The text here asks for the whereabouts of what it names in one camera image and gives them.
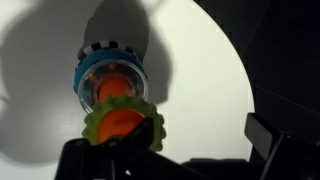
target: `white surface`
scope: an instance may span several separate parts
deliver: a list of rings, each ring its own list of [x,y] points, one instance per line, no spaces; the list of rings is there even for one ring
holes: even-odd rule
[[[69,54],[60,54],[59,58],[64,56],[67,60],[76,58],[86,22],[101,2],[90,1],[94,4],[91,3],[88,11],[83,12],[87,19],[75,22],[79,27],[82,25],[83,29],[76,28],[72,31],[73,34],[79,35],[79,41],[73,42],[78,46],[70,48]],[[247,75],[230,41],[218,25],[191,0],[167,0],[161,3],[142,1],[148,9],[150,22],[155,30],[151,33],[161,37],[172,66],[168,100],[157,106],[158,112],[165,117],[168,134],[161,154],[177,162],[187,161],[191,157],[247,159],[250,154],[250,144],[243,132],[246,114],[254,111],[253,99]],[[44,0],[0,2],[1,47],[12,28],[31,14],[40,2]],[[151,38],[145,56],[146,65],[152,63],[151,57],[154,57],[156,52],[153,36],[149,35],[149,37]],[[32,104],[32,107],[23,106],[28,111],[37,112],[32,116],[26,115],[27,117],[45,119],[42,123],[34,125],[35,128],[52,127],[55,133],[48,132],[52,137],[43,138],[46,141],[60,138],[54,146],[56,149],[61,149],[63,142],[68,139],[79,136],[83,128],[82,119],[85,114],[70,88],[73,71],[69,71],[74,68],[74,65],[73,61],[67,63],[68,67],[64,68],[54,63],[41,65],[50,67],[52,76],[61,76],[67,80],[61,84],[45,87],[45,92],[38,95],[39,102],[34,100],[37,103]],[[5,89],[4,84],[0,83],[1,95],[13,101],[15,97],[12,97],[9,90],[6,93]],[[3,113],[6,110],[3,104],[3,102],[0,104],[0,117],[4,116]],[[0,145],[0,148],[6,148],[6,145],[10,144],[0,141]],[[39,145],[39,148],[46,151],[42,145]],[[52,179],[55,174],[57,159],[28,164],[12,160],[6,156],[6,153],[3,153],[0,158],[2,159],[0,174],[3,179]]]

